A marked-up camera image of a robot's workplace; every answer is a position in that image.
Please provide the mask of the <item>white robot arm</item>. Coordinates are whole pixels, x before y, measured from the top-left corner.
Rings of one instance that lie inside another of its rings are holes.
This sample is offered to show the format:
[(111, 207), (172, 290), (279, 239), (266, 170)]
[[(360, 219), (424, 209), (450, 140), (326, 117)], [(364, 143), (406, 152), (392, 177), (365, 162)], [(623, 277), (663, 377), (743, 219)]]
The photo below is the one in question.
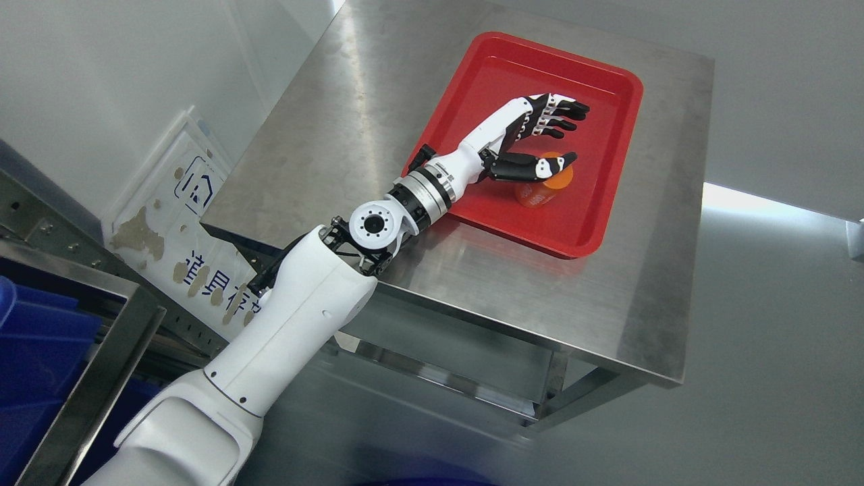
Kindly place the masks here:
[(117, 452), (86, 485), (232, 485), (263, 430), (263, 417), (320, 348), (369, 302), (373, 269), (337, 254), (399, 246), (465, 193), (441, 169), (399, 178), (382, 200), (318, 225), (287, 249), (261, 310), (203, 369), (185, 373), (118, 434)]

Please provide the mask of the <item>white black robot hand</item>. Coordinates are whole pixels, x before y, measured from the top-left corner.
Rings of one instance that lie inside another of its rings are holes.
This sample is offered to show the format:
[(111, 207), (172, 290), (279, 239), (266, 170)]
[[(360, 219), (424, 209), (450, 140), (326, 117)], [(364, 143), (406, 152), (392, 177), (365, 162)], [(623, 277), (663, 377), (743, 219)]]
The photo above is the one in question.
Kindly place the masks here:
[(433, 157), (414, 172), (421, 178), (433, 178), (433, 190), (442, 192), (445, 203), (452, 205), (462, 198), (470, 184), (485, 176), (507, 182), (540, 182), (548, 180), (577, 160), (575, 152), (552, 158), (510, 152), (515, 142), (529, 136), (564, 138), (576, 129), (575, 122), (586, 119), (591, 108), (559, 93), (540, 93), (508, 101), (469, 135), (455, 151)]

